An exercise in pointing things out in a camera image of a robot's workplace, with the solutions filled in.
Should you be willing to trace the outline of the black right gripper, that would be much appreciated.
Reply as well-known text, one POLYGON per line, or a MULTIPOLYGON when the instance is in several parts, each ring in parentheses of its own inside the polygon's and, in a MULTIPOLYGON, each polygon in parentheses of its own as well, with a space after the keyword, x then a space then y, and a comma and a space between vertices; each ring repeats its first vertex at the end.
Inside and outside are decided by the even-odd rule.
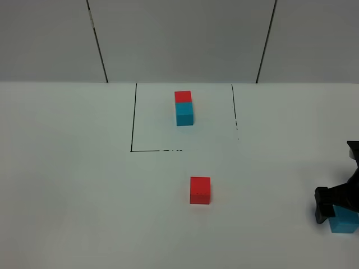
POLYGON ((358 141, 347 141, 349 156, 356 162, 357 168, 344 184, 331 188, 317 187, 315 189, 315 219, 322 224, 330 217, 335 217, 333 205, 358 212, 358 141))

